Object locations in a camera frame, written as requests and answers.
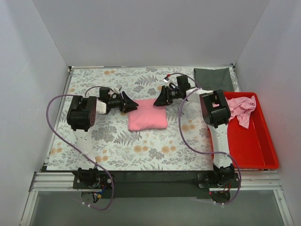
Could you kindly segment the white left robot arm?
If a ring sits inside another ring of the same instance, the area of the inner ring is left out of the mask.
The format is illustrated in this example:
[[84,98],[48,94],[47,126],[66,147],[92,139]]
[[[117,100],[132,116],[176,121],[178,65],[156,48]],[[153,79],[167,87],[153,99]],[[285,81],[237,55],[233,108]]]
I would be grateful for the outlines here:
[[95,165],[95,154],[92,145],[92,130],[97,114],[108,114],[111,109],[118,108],[122,113],[138,109],[139,104],[120,91],[121,86],[114,89],[98,86],[99,96],[83,97],[75,95],[67,113],[67,123],[70,125],[81,151],[79,166],[74,175],[78,182],[89,188],[111,188],[112,180],[101,173]]

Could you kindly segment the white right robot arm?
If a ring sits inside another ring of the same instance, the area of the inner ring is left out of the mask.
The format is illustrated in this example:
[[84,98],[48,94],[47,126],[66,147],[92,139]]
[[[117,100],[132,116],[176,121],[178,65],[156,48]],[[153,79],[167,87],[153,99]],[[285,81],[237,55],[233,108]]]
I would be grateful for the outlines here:
[[218,187],[226,186],[235,176],[233,160],[230,156],[228,143],[228,124],[230,108],[222,90],[203,90],[192,87],[190,77],[183,73],[168,74],[154,106],[171,105],[173,100],[182,99],[183,102],[199,103],[202,117],[207,124],[213,149],[213,175],[208,177]]

